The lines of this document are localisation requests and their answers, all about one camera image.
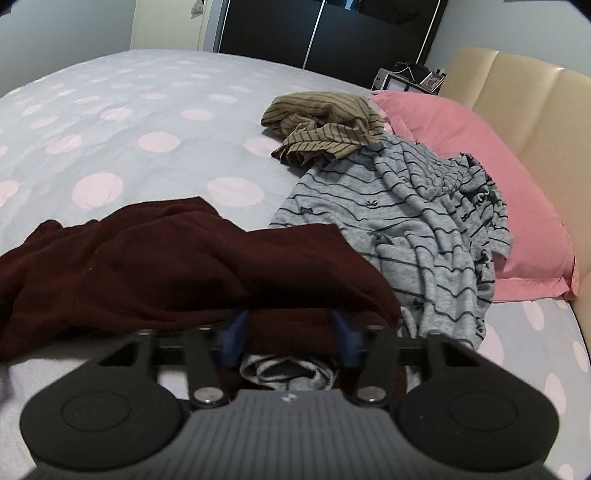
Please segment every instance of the wardrobe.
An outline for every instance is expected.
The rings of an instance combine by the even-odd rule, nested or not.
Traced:
[[[380,68],[422,63],[447,0],[230,0],[219,51],[371,87]]]

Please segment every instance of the padded headboard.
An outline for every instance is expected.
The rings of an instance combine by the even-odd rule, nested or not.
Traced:
[[[486,120],[558,210],[574,243],[581,283],[573,308],[591,350],[591,78],[466,47],[456,52],[440,95]]]

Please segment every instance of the photo frame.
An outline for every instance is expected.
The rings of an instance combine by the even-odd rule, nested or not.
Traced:
[[[433,93],[441,86],[443,80],[445,80],[445,74],[431,72],[419,85]]]

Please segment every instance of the nightstand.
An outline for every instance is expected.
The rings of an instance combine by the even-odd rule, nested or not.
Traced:
[[[393,90],[395,92],[417,92],[427,93],[429,95],[437,95],[439,93],[439,86],[434,91],[427,90],[422,85],[418,85],[406,77],[391,72],[390,70],[380,69],[375,76],[372,90]]]

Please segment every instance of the bed sheet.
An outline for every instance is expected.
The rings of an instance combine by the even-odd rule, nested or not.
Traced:
[[[79,64],[11,92],[0,100],[0,253],[48,218],[73,225],[130,203],[197,195],[245,229],[266,228],[300,173],[270,157],[279,143],[259,120],[275,96],[302,90],[367,94],[262,60],[155,50]],[[480,352],[545,392],[560,413],[549,467],[585,479],[591,372],[570,306],[496,304],[486,322]],[[112,342],[55,343],[10,365],[0,403],[2,480],[34,465],[18,430],[26,401]],[[181,373],[161,372],[160,381],[186,398]]]

